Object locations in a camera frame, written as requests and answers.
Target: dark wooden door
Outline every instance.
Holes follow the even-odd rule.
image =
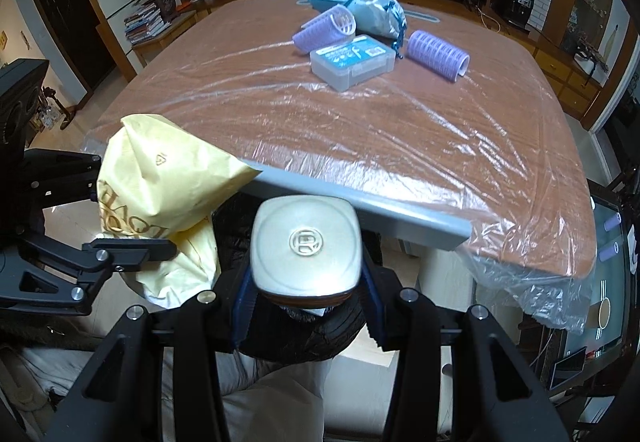
[[[34,0],[60,53],[89,91],[115,67],[95,27],[98,17],[89,0]]]

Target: plastic table cover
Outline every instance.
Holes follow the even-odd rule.
[[[239,158],[469,219],[460,252],[477,281],[543,323],[581,331],[596,238],[554,92],[515,41],[405,9],[407,36],[426,30],[470,54],[464,77],[449,82],[405,58],[338,93],[291,41],[315,10],[296,0],[237,0],[150,62],[84,149],[104,149],[125,115],[157,113]]]

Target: wooden table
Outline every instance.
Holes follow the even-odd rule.
[[[144,41],[143,43],[134,44],[131,49],[138,56],[138,60],[142,66],[146,66],[146,60],[143,54],[148,52],[156,52],[164,50],[169,44],[173,43],[180,35],[185,33],[189,28],[196,24],[196,11],[189,11],[180,14],[171,21],[171,26],[163,32],[159,33],[153,39]]]

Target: yellow bag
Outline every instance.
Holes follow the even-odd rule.
[[[147,263],[125,281],[153,303],[180,306],[212,288],[220,272],[210,213],[259,171],[159,115],[121,122],[98,175],[102,230],[172,240],[176,257]]]

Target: flower pot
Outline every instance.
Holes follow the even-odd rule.
[[[170,22],[175,17],[175,0],[154,0],[160,9],[160,15],[164,22]]]

